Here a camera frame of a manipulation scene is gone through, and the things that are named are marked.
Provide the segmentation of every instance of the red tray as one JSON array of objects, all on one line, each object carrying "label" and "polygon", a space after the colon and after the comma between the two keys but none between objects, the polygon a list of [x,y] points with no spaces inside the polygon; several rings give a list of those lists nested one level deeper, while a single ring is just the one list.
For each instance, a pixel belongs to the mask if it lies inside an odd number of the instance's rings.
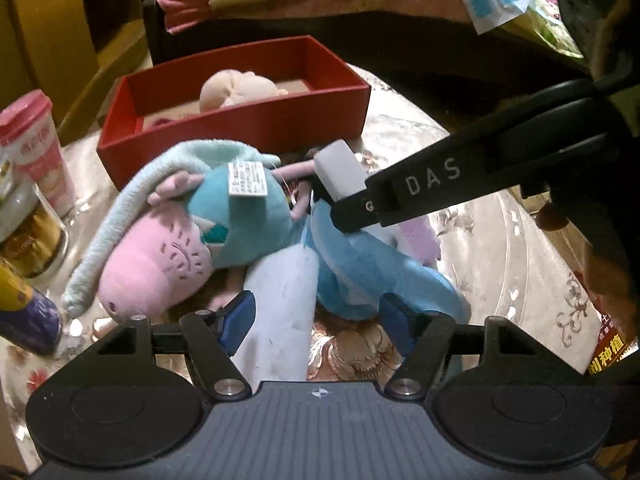
[{"label": "red tray", "polygon": [[[149,116],[197,101],[204,82],[227,68],[276,83],[302,82],[308,91],[148,124]],[[369,85],[310,36],[220,48],[124,77],[97,151],[122,189],[142,166],[184,140],[240,140],[263,153],[287,153],[359,137],[369,95]]]}]

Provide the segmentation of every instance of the metal bolt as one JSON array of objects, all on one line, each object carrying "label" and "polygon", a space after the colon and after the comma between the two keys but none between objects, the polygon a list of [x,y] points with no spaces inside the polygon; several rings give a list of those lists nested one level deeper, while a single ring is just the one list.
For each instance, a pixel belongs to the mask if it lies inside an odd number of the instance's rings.
[{"label": "metal bolt", "polygon": [[411,396],[420,391],[420,383],[414,379],[402,378],[396,379],[389,384],[389,389],[399,396]]},{"label": "metal bolt", "polygon": [[213,389],[224,396],[241,394],[244,390],[244,383],[238,379],[220,379],[213,385]]}]

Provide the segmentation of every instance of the teal plush body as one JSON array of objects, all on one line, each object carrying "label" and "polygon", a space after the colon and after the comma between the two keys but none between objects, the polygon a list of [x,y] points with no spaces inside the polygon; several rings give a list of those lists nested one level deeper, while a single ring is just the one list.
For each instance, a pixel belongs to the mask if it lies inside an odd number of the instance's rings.
[{"label": "teal plush body", "polygon": [[267,196],[229,196],[224,165],[207,171],[188,199],[187,213],[200,225],[202,241],[217,249],[211,251],[215,269],[245,266],[289,245],[287,198],[271,171],[264,173]]}]

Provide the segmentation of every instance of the purple bottle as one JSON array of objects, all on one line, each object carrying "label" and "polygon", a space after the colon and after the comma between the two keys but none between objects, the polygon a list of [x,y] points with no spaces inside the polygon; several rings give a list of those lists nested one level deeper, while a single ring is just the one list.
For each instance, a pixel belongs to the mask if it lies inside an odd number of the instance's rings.
[{"label": "purple bottle", "polygon": [[0,336],[39,355],[51,354],[62,323],[56,304],[0,258]]}]

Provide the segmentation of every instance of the white plush toy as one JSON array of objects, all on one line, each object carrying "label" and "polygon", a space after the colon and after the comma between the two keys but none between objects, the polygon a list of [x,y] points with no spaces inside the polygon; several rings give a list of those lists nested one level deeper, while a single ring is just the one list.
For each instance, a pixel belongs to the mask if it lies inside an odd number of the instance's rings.
[{"label": "white plush toy", "polygon": [[207,79],[200,91],[200,112],[210,112],[225,106],[267,99],[288,92],[273,81],[253,72],[221,70]]}]

